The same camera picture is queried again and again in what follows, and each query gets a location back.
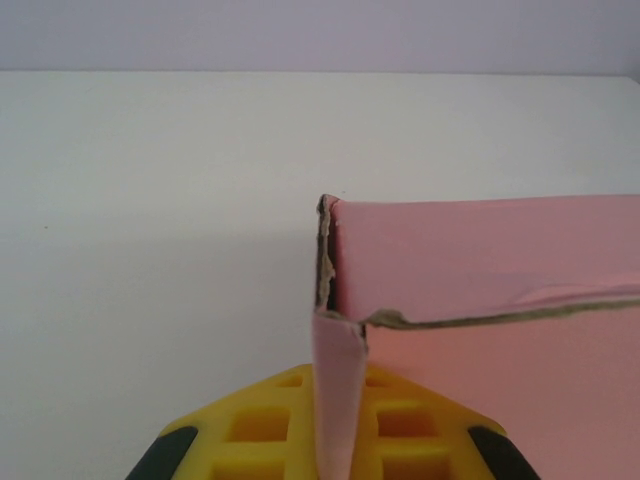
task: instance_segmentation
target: torn cardboard edge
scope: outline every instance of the torn cardboard edge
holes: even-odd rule
[[[366,327],[394,330],[428,330],[507,324],[568,317],[581,312],[640,307],[640,298],[560,298],[547,305],[518,306],[518,310],[492,315],[411,321],[402,312],[380,309],[355,320],[338,311],[336,304],[335,219],[331,210],[340,200],[323,195],[318,204],[316,292],[313,314],[313,367],[316,464],[320,480],[348,480],[357,435],[362,385],[368,346]]]
[[[471,316],[450,318],[430,321],[410,321],[402,312],[381,308],[368,317],[360,320],[347,319],[337,310],[335,304],[336,270],[334,268],[334,219],[331,215],[331,208],[340,200],[331,195],[322,195],[318,203],[318,252],[316,268],[316,311],[327,318],[335,320],[348,320],[363,327],[363,338],[366,336],[364,328],[368,325],[373,327],[385,327],[394,330],[429,330],[440,328],[471,327],[481,325],[496,325],[503,323],[526,322],[532,320],[542,320],[550,318],[561,318],[575,315],[577,313],[601,310],[621,310],[625,308],[640,307],[640,297],[638,298],[617,298],[597,301],[559,301],[558,305],[547,307],[521,307],[505,313],[494,315]]]

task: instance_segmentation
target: pink cardboard box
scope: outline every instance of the pink cardboard box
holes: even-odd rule
[[[544,479],[640,472],[640,196],[319,205],[322,480],[367,362],[499,421]]]

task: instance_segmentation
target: white wall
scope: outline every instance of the white wall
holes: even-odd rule
[[[640,72],[640,0],[0,0],[0,68]]]

